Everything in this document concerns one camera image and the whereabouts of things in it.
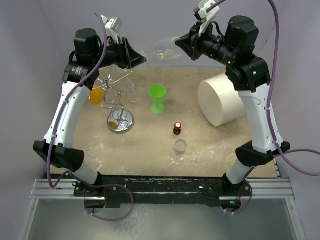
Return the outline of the orange plastic wine glass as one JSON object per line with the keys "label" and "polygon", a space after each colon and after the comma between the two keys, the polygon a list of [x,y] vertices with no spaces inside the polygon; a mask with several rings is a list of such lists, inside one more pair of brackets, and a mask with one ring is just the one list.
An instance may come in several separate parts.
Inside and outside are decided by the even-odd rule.
{"label": "orange plastic wine glass", "polygon": [[91,105],[100,105],[104,96],[104,90],[98,85],[94,84],[90,92],[88,102]]}

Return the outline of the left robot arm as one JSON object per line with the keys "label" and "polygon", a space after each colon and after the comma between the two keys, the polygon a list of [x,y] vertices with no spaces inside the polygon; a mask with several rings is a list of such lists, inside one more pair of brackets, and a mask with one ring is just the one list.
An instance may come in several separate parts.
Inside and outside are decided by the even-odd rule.
{"label": "left robot arm", "polygon": [[103,191],[101,174],[85,162],[85,153],[73,148],[76,126],[100,68],[117,65],[121,69],[135,68],[147,60],[130,46],[128,39],[119,38],[116,30],[106,29],[104,40],[92,28],[76,32],[74,51],[63,72],[62,92],[53,121],[43,140],[36,140],[33,150],[50,167],[65,169],[86,183],[91,196]]}

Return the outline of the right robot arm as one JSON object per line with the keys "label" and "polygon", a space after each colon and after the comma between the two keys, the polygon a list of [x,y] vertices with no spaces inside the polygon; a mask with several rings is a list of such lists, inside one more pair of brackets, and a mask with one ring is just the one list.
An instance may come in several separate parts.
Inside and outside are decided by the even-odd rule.
{"label": "right robot arm", "polygon": [[201,33],[197,22],[175,45],[193,61],[205,55],[225,65],[226,76],[244,104],[252,140],[235,150],[236,161],[224,174],[222,183],[223,192],[233,196],[252,168],[268,164],[291,146],[279,134],[268,99],[272,83],[268,64],[253,53],[259,35],[255,22],[247,16],[233,16],[224,35],[213,34],[217,25],[211,22]]}

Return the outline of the clear glass with red item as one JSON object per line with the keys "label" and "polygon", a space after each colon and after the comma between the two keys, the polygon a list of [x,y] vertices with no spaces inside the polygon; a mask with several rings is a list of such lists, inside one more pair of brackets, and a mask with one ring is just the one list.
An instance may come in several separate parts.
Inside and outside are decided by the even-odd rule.
{"label": "clear glass with red item", "polygon": [[153,49],[141,49],[138,53],[146,58],[153,58],[161,61],[175,60],[180,58],[183,54],[183,51],[176,45],[177,40],[180,40],[177,36],[164,37],[155,43]]}

